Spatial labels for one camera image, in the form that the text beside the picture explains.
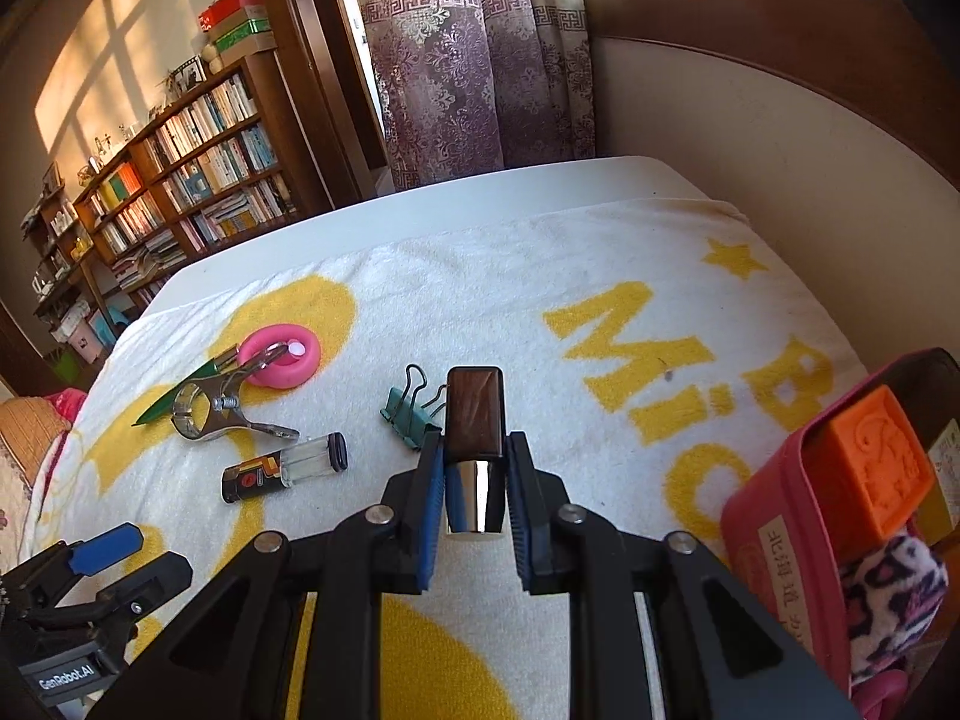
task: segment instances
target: purple floral curtain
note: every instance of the purple floral curtain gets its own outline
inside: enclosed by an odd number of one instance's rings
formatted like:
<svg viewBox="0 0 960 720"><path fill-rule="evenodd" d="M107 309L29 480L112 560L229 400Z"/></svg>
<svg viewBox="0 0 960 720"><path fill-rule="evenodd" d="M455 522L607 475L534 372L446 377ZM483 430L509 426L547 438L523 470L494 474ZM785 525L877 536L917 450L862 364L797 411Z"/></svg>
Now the purple floral curtain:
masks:
<svg viewBox="0 0 960 720"><path fill-rule="evenodd" d="M584 0L360 0L397 189L594 156Z"/></svg>

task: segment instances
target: white wall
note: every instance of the white wall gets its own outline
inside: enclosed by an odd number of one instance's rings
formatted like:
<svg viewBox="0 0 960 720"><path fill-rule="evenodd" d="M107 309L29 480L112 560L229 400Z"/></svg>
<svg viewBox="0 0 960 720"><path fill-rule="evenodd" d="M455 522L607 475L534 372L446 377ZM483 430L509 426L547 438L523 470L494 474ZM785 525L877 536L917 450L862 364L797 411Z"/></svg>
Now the white wall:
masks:
<svg viewBox="0 0 960 720"><path fill-rule="evenodd" d="M604 156L656 157L736 205L871 370L927 346L960 358L960 194L923 159L734 62L613 39L593 61Z"/></svg>
<svg viewBox="0 0 960 720"><path fill-rule="evenodd" d="M79 193L93 137L146 122L160 82L203 45L197 16L214 0L47 0L0 57L0 298L31 341L51 346L32 316L40 257L18 226L53 159Z"/></svg>

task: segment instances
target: orange block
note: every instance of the orange block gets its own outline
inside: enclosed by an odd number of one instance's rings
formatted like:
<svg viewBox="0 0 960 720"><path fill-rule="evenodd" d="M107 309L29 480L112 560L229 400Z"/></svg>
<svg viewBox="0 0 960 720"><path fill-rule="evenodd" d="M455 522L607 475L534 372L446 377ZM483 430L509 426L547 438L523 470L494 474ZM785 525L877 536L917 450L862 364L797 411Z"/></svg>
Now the orange block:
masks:
<svg viewBox="0 0 960 720"><path fill-rule="evenodd" d="M829 420L803 447L803 467L837 565L890 541L935 481L904 409L886 385Z"/></svg>

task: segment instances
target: pink ring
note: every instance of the pink ring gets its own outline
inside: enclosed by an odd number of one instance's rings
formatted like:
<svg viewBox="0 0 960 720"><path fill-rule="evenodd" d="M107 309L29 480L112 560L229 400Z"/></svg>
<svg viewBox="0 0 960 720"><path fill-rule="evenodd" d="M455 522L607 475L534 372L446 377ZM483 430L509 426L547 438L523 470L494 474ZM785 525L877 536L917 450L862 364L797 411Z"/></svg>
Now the pink ring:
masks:
<svg viewBox="0 0 960 720"><path fill-rule="evenodd" d="M304 346L304 354L296 356L287 352L280 360L248 376L247 381L258 386L270 386L273 389L291 389L300 386L320 367L320 341L299 324L271 324L261 327L256 333L240 344L237 361L243 365L252 357L273 343L291 343L297 341Z"/></svg>

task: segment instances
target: green knife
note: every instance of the green knife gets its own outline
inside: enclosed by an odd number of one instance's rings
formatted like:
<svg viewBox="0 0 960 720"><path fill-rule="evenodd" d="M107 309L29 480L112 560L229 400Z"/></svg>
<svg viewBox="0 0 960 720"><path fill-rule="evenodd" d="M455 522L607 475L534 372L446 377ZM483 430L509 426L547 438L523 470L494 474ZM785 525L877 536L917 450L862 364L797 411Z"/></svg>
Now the green knife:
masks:
<svg viewBox="0 0 960 720"><path fill-rule="evenodd" d="M140 418L133 423L133 427L136 427L137 425L147 425L151 422L157 421L158 419L162 418L162 416L170 415L171 408L174 405L174 398L184 384L191 379L202 379L205 376L216 376L218 373L221 373L225 367L231 365L236 359L237 347L232 346L232 348L229 348L222 354L217 355L212 360L207 360L193 373L179 382L179 384L174 386L173 389L168 389L168 391L162 394L159 399L155 400L150 408L148 408L144 413L141 413Z"/></svg>

